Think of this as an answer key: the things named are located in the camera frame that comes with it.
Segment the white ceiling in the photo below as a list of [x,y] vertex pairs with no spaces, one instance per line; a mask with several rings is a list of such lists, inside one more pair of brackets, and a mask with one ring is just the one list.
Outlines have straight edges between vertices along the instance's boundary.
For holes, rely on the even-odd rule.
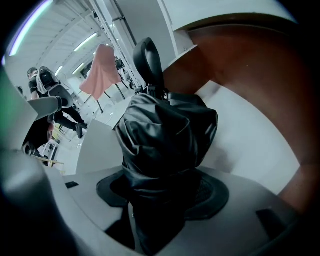
[[[96,37],[74,49],[94,33]],[[46,66],[69,77],[82,63],[93,60],[99,44],[110,44],[95,21],[88,0],[54,0],[28,31],[16,55],[5,56],[5,69],[15,86],[27,83],[31,67]]]

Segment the person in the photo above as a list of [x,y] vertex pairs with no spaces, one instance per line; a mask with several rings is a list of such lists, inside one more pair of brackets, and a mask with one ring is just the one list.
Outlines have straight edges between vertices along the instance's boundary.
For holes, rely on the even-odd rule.
[[[42,94],[38,91],[37,75],[38,69],[35,67],[31,67],[27,72],[32,100],[36,100],[43,97],[49,97],[48,93]],[[76,122],[72,122],[71,120],[67,119],[64,116],[63,112],[71,116],[73,120]],[[55,113],[54,121],[64,127],[67,127],[68,129],[75,131],[79,139],[83,137],[82,129],[88,128],[88,125],[85,123],[85,121],[81,118],[80,114],[73,107],[63,108],[61,111]]]

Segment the ceiling light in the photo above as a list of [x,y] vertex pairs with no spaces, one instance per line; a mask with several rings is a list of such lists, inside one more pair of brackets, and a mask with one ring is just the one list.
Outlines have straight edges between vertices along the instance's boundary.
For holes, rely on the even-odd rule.
[[58,75],[61,69],[62,69],[62,66],[58,68],[58,70],[55,72],[55,75]]
[[21,29],[20,33],[18,34],[17,38],[15,39],[13,43],[13,47],[10,51],[9,56],[13,56],[17,54],[17,51],[25,39],[28,31],[33,26],[33,24],[36,22],[36,20],[40,17],[40,15],[53,3],[54,0],[47,0],[43,2],[39,7],[35,10],[35,12],[31,15],[31,17],[27,20],[23,28]]
[[85,64],[82,63],[73,73],[72,75],[74,75],[75,73],[77,73],[79,71],[79,69],[81,69]]
[[90,41],[92,38],[94,38],[97,35],[97,33],[94,33],[93,35],[89,36],[86,40],[84,40],[80,45],[74,49],[74,51],[78,51],[86,42]]

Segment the pink cloth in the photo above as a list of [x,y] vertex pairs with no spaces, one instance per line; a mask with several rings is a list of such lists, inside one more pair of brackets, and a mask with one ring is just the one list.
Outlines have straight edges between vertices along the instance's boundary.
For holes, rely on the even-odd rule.
[[95,51],[88,77],[80,85],[80,90],[98,100],[111,86],[121,82],[115,63],[115,51],[112,47],[99,44]]

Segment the wooden panel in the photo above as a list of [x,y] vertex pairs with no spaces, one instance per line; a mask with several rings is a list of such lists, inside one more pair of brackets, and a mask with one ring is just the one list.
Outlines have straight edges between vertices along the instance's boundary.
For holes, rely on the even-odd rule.
[[[189,35],[206,58],[210,78],[257,107],[288,141],[302,167],[280,195],[303,212],[312,193],[302,172],[320,164],[319,106],[311,74],[290,38],[244,25],[204,27]],[[296,185],[305,190],[301,196]]]
[[194,94],[210,80],[207,67],[206,59],[195,47],[163,72],[165,87],[173,93]]

